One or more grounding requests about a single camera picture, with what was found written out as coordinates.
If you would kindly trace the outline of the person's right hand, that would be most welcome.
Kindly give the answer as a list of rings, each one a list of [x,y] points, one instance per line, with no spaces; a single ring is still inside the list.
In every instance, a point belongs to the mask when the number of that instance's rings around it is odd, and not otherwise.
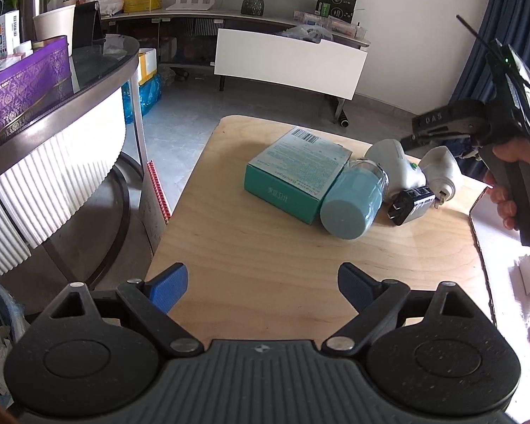
[[[485,182],[503,225],[530,246],[530,141],[524,137],[484,149]]]

